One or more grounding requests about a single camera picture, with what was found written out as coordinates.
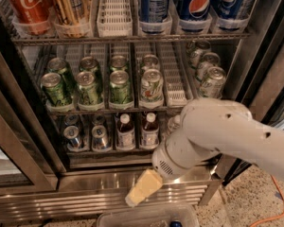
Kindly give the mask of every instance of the terrazzo floor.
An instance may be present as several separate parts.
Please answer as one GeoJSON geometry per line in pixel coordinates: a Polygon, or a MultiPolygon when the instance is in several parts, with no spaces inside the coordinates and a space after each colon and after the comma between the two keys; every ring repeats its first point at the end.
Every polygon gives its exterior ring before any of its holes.
{"type": "MultiPolygon", "coordinates": [[[[278,183],[284,193],[284,183],[278,183]]],[[[283,202],[270,175],[251,166],[231,184],[221,187],[207,206],[195,206],[195,210],[201,227],[248,227],[254,221],[282,213],[283,202]]],[[[96,217],[0,225],[15,226],[96,227],[96,217]]],[[[257,227],[284,227],[284,218],[257,227]]]]}

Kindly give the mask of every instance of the bottle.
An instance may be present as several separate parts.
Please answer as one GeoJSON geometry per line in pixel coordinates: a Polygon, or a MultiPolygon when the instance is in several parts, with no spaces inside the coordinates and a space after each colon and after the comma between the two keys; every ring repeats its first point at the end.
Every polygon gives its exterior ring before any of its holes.
{"type": "Polygon", "coordinates": [[[180,115],[177,114],[169,119],[167,134],[170,135],[171,133],[176,131],[179,127],[180,127],[180,115]]]}
{"type": "Polygon", "coordinates": [[[134,123],[127,113],[120,116],[116,123],[117,144],[119,150],[131,150],[135,148],[134,123]]]}
{"type": "Polygon", "coordinates": [[[140,147],[144,149],[156,148],[159,145],[159,123],[154,113],[148,113],[142,118],[140,147]]]}

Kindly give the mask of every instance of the can lid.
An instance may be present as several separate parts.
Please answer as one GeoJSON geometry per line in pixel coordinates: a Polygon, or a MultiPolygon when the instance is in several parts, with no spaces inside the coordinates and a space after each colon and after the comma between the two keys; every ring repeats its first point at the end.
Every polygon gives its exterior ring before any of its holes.
{"type": "Polygon", "coordinates": [[[146,115],[146,120],[149,121],[150,123],[154,122],[155,120],[155,114],[154,113],[148,113],[146,115]]]}
{"type": "Polygon", "coordinates": [[[113,56],[111,59],[111,64],[114,68],[122,68],[126,63],[127,60],[124,56],[113,56]]]}
{"type": "Polygon", "coordinates": [[[196,44],[196,47],[201,48],[201,49],[211,48],[210,42],[208,41],[197,41],[195,44],[196,44]]]}
{"type": "Polygon", "coordinates": [[[207,69],[207,74],[212,78],[212,79],[224,79],[226,74],[223,69],[221,69],[218,66],[213,66],[209,67],[207,69]]]}
{"type": "Polygon", "coordinates": [[[203,55],[202,61],[208,61],[212,64],[220,65],[220,56],[217,53],[207,52],[203,55]]]}
{"type": "Polygon", "coordinates": [[[84,57],[80,61],[80,69],[81,70],[89,70],[99,66],[98,61],[94,57],[84,57]]]}
{"type": "Polygon", "coordinates": [[[105,122],[105,117],[103,115],[93,115],[92,123],[93,125],[103,125],[105,122]]]}
{"type": "Polygon", "coordinates": [[[177,114],[177,115],[175,115],[175,116],[173,117],[173,122],[174,122],[175,124],[180,125],[180,121],[181,121],[181,117],[180,117],[179,114],[177,114]]]}
{"type": "Polygon", "coordinates": [[[71,126],[77,124],[79,121],[79,116],[76,114],[69,114],[65,117],[64,123],[65,125],[71,126]]]}
{"type": "Polygon", "coordinates": [[[66,139],[74,139],[78,136],[79,129],[77,126],[68,126],[65,128],[63,135],[66,139]]]}
{"type": "Polygon", "coordinates": [[[159,59],[155,55],[149,54],[143,57],[142,62],[145,65],[157,65],[159,63],[159,59]]]}
{"type": "Polygon", "coordinates": [[[47,64],[50,70],[61,70],[67,66],[67,62],[62,58],[54,58],[50,60],[47,64]]]}
{"type": "Polygon", "coordinates": [[[94,138],[102,138],[106,134],[106,129],[102,125],[94,126],[92,129],[92,134],[94,138]]]}
{"type": "Polygon", "coordinates": [[[148,82],[157,82],[161,77],[161,73],[156,69],[149,69],[143,74],[143,79],[148,82]]]}
{"type": "Polygon", "coordinates": [[[58,73],[47,73],[41,78],[41,85],[44,87],[55,87],[61,81],[61,76],[58,73]]]}
{"type": "Polygon", "coordinates": [[[122,124],[128,124],[130,120],[130,116],[127,113],[123,113],[120,117],[120,121],[122,124]]]}
{"type": "Polygon", "coordinates": [[[116,85],[123,85],[129,79],[129,75],[125,71],[115,71],[110,76],[110,81],[116,85]]]}
{"type": "Polygon", "coordinates": [[[95,77],[92,72],[80,72],[76,76],[76,80],[81,86],[88,86],[95,81],[95,77]]]}

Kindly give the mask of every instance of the brown bottle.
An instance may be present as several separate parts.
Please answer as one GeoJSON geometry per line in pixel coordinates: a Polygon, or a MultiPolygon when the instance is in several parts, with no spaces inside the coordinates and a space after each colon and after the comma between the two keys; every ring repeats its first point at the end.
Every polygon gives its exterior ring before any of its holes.
{"type": "Polygon", "coordinates": [[[142,117],[140,147],[144,149],[156,148],[159,145],[159,123],[154,113],[142,117]]]}
{"type": "Polygon", "coordinates": [[[135,148],[134,123],[127,113],[120,116],[116,123],[117,144],[119,150],[131,150],[135,148]]]}

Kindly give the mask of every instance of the refrigerator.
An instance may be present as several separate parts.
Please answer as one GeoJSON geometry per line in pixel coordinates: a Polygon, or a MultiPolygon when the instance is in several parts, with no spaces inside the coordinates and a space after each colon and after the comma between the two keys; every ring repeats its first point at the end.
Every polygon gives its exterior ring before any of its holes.
{"type": "MultiPolygon", "coordinates": [[[[188,70],[185,46],[189,41],[208,40],[221,57],[226,72],[222,99],[247,106],[253,117],[284,128],[284,0],[257,0],[242,32],[205,34],[141,35],[137,5],[129,0],[133,27],[130,34],[100,36],[101,1],[93,0],[93,34],[84,38],[23,37],[12,22],[8,0],[0,0],[0,223],[96,215],[126,209],[124,201],[146,168],[151,167],[153,149],[139,148],[141,114],[155,111],[160,141],[167,136],[168,120],[193,98],[197,89],[188,70]],[[140,101],[138,64],[146,54],[155,54],[164,75],[164,103],[155,109],[140,101]],[[80,60],[94,56],[103,75],[104,106],[97,111],[77,107],[57,112],[48,107],[41,90],[41,77],[51,59],[60,57],[79,72],[80,60]],[[109,88],[110,59],[124,56],[133,81],[134,104],[112,108],[109,88]],[[135,148],[115,148],[115,116],[129,113],[135,122],[135,148]],[[84,150],[70,150],[62,135],[64,119],[78,115],[84,127],[84,150]],[[91,119],[104,115],[108,152],[91,150],[91,119]]],[[[207,204],[221,184],[227,185],[249,166],[228,155],[201,162],[185,176],[164,180],[163,187],[141,206],[167,202],[207,204]]]]}

